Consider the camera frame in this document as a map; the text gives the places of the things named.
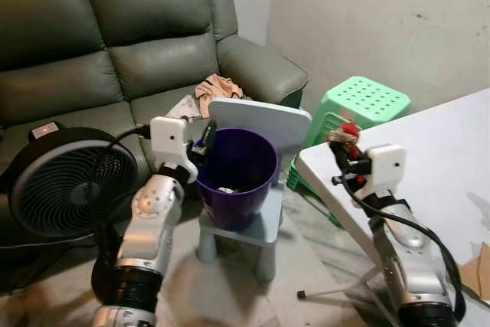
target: black ribbed joint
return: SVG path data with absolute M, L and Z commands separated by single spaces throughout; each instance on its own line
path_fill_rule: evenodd
M 443 302 L 414 302 L 402 306 L 398 317 L 404 327 L 458 327 L 448 304 Z
M 116 269 L 114 284 L 105 301 L 108 306 L 125 306 L 155 313 L 162 275 L 144 268 L 126 266 Z

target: green sofa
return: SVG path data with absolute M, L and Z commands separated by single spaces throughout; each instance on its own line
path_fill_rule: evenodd
M 0 174 L 36 126 L 56 120 L 117 135 L 165 115 L 212 73 L 255 100 L 294 107 L 307 82 L 237 35 L 234 0 L 0 0 Z M 143 183 L 148 142 L 122 143 Z M 0 246 L 36 240 L 0 195 Z

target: white table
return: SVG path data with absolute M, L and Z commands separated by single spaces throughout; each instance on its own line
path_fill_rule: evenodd
M 384 143 L 407 149 L 405 178 L 397 198 L 408 201 L 415 216 L 439 235 L 456 262 L 464 264 L 477 257 L 481 242 L 490 243 L 490 90 L 361 132 L 362 149 Z M 341 185 L 331 182 L 339 170 L 328 146 L 303 150 L 297 168 L 380 264 L 367 217 L 354 207 Z M 469 297 L 466 301 L 468 312 L 461 326 L 487 325 L 490 309 Z

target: purple trash can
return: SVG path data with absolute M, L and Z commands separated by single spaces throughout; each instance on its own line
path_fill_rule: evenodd
M 261 135 L 242 128 L 217 130 L 207 166 L 198 175 L 204 208 L 214 223 L 225 230 L 246 229 L 260 212 L 277 166 L 276 150 Z

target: black cable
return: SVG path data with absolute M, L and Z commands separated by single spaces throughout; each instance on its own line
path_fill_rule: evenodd
M 104 216 L 102 216 L 100 219 L 96 218 L 96 213 L 95 213 L 95 200 L 96 198 L 94 197 L 93 193 L 93 182 L 95 179 L 95 175 L 97 173 L 97 169 L 99 168 L 100 164 L 103 162 L 104 158 L 106 155 L 110 152 L 111 148 L 118 144 L 123 138 L 126 138 L 127 136 L 131 136 L 132 134 L 149 134 L 149 128 L 148 126 L 145 127 L 135 127 L 130 130 L 127 130 L 124 133 L 119 134 L 116 136 L 105 148 L 104 150 L 96 157 L 92 170 L 90 172 L 90 177 L 88 181 L 88 188 L 89 190 L 87 191 L 87 200 L 88 200 L 88 206 L 90 209 L 90 214 L 92 217 L 92 225 L 93 225 L 93 235 L 95 237 L 96 243 L 99 245 L 99 251 L 100 255 L 103 258 L 104 262 L 110 262 L 110 249 L 106 245 L 105 238 L 103 236 L 103 231 L 102 231 L 102 223 L 106 221 L 106 216 L 109 213 L 108 211 L 105 211 Z
M 112 200 L 112 203 L 109 205 L 109 210 L 107 211 L 109 214 L 113 211 L 115 205 L 117 205 L 117 203 L 119 201 L 122 201 L 123 199 L 126 199 L 127 197 L 132 197 L 133 195 L 135 195 L 135 191 L 127 191 L 125 193 L 122 193 L 121 195 L 117 196 L 116 198 L 114 198 Z
M 446 266 L 447 273 L 449 275 L 449 279 L 451 280 L 452 285 L 454 286 L 454 290 L 456 291 L 456 298 L 454 302 L 454 316 L 458 322 L 461 322 L 463 317 L 465 316 L 466 313 L 466 302 L 465 298 L 462 294 L 462 284 L 461 284 L 461 276 L 459 275 L 459 269 L 456 265 L 456 262 L 454 261 L 454 258 L 452 257 L 451 252 L 449 252 L 449 249 L 446 248 L 446 246 L 443 244 L 443 242 L 439 239 L 436 233 L 434 233 L 432 230 L 430 230 L 427 227 L 422 227 L 419 224 L 416 224 L 410 220 L 407 220 L 406 218 L 396 216 L 394 214 L 387 214 L 383 211 L 380 211 L 369 204 L 367 204 L 365 201 L 360 199 L 355 193 L 351 190 L 347 183 L 346 175 L 348 174 L 347 170 L 343 170 L 341 174 L 341 181 L 342 185 L 344 185 L 345 190 L 347 193 L 351 196 L 351 198 L 359 204 L 363 209 L 368 209 L 370 212 L 377 214 L 380 217 L 387 218 L 389 220 L 393 220 L 396 222 L 399 222 L 401 224 L 407 225 L 409 227 L 412 227 L 413 229 L 419 231 L 420 233 L 426 235 L 430 240 L 432 240 L 434 243 L 436 243 L 440 250 L 441 254 L 443 255 L 443 260 L 444 260 L 444 265 Z

